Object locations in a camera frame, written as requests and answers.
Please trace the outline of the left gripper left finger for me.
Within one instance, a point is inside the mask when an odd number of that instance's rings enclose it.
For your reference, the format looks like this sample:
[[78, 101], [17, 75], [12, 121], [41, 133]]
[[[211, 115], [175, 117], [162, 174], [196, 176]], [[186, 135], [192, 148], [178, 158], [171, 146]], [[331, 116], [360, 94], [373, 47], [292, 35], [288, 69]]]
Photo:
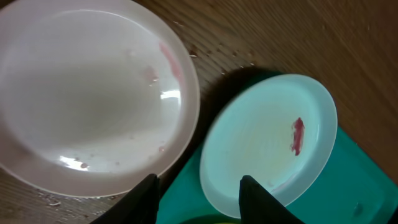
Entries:
[[91, 224], [155, 224], [159, 203], [159, 178], [149, 174]]

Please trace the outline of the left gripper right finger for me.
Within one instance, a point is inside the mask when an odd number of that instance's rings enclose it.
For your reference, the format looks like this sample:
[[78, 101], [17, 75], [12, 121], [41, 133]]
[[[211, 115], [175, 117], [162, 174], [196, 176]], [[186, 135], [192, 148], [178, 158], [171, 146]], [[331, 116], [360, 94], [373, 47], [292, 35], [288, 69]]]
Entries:
[[239, 211], [242, 224], [303, 224], [250, 175], [240, 180]]

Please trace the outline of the yellow plate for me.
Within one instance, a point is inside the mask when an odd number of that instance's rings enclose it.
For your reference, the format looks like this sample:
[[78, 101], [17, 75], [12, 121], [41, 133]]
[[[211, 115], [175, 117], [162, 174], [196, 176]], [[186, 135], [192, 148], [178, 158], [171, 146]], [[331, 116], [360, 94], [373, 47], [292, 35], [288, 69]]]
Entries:
[[234, 222], [216, 222], [213, 224], [238, 224], [238, 223], [234, 223]]

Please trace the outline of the white pink plate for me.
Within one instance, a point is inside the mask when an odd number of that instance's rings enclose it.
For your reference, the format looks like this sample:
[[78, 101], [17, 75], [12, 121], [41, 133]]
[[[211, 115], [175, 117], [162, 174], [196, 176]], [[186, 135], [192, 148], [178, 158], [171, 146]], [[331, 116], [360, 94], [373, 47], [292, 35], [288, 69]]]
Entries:
[[1, 167], [54, 194], [107, 197], [166, 172], [200, 112], [176, 33], [134, 1], [1, 9]]

